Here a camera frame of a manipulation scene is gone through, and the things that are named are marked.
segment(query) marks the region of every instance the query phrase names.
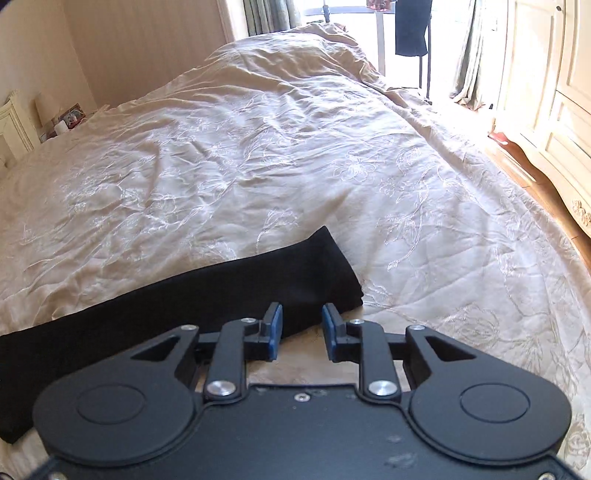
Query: folded black fabric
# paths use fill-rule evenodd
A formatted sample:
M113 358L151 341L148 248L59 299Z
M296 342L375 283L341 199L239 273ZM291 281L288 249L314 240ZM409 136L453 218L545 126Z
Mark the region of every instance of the folded black fabric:
M344 312L363 292L326 227L308 240L199 268L52 322L0 336L0 437L33 426L31 410L53 381L185 323L217 332L243 317L284 308L284 336L320 323L322 305Z
M396 55L422 57L427 54L425 30L431 18L433 0L396 2Z

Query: red object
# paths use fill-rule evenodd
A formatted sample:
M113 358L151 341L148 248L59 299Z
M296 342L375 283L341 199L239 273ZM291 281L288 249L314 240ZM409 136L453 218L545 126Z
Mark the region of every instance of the red object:
M507 136L503 132L493 132L488 135L488 138L492 138L501 147L509 145L509 139L507 138Z
M378 12L389 12L392 10L392 3L396 0L367 0L368 8Z

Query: table lamp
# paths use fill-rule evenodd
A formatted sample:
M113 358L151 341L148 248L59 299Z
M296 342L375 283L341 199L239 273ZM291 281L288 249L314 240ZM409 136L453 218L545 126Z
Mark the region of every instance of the table lamp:
M51 126L58 123L58 117L61 113L60 104L51 95L45 93L37 95L35 97L35 107L39 113L42 127L45 127L49 122L51 122Z

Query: beige bedspread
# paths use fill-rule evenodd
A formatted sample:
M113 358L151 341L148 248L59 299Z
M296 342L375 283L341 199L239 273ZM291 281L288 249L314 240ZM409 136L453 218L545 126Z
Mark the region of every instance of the beige bedspread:
M453 125L310 25L225 46L43 144L0 184L0 333L327 225L387 331L425 323L562 388L591 478L591 280L560 228ZM312 329L256 381L354 381ZM0 445L17 478L35 433Z

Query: bedside item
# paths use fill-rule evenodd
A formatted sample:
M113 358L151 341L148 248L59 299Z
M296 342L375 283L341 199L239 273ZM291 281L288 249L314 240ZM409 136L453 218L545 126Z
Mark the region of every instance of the bedside item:
M84 118L86 118L86 114L84 113L84 110L80 107L79 103L71 107L66 113L60 115L60 120L63 121L70 130L72 130L76 125L82 122Z
M68 126L66 125L66 122L64 122L63 120L61 120L55 127L54 127L56 134L58 135L62 135L65 134L67 132L70 131L70 129L68 128Z
M49 132L43 133L43 135L39 137L39 140L41 140L41 143L45 143L50 138L55 138L55 137L57 137L56 128L51 127L51 130L49 130Z
M40 93L35 97L35 107L37 108L37 113L39 113L39 120L41 121L41 126L45 127L47 124L51 122L51 126L53 127L59 120L57 117L61 113L61 108L59 102L46 93Z

